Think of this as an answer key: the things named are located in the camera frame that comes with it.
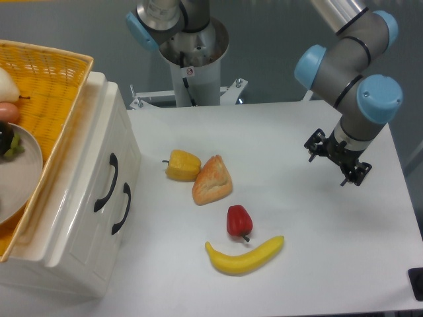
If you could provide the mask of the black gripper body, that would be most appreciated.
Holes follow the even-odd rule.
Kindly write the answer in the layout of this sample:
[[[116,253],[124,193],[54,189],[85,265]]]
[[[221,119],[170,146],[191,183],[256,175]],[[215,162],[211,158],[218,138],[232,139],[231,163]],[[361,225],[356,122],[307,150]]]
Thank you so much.
[[[309,154],[314,153],[315,157],[326,157],[335,163],[348,183],[360,185],[372,169],[372,165],[360,162],[364,149],[355,151],[348,149],[347,146],[347,140],[336,139],[335,130],[326,137],[322,129],[317,129],[304,144]]]

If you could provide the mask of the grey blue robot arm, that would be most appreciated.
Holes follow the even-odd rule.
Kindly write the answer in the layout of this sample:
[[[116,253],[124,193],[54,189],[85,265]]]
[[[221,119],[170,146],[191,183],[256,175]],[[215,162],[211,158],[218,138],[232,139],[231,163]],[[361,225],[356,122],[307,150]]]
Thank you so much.
[[[383,127],[396,115],[403,91],[392,78],[364,77],[363,71],[386,52],[399,28],[385,11],[371,12],[361,1],[314,1],[313,7],[338,37],[331,49],[310,47],[297,62],[295,79],[340,112],[329,136],[317,130],[305,143],[312,157],[339,166],[345,182],[359,186],[371,165],[360,162]],[[142,1],[126,15],[134,39],[159,51],[171,69],[177,106],[217,106],[220,62],[229,35],[210,15],[208,1]]]

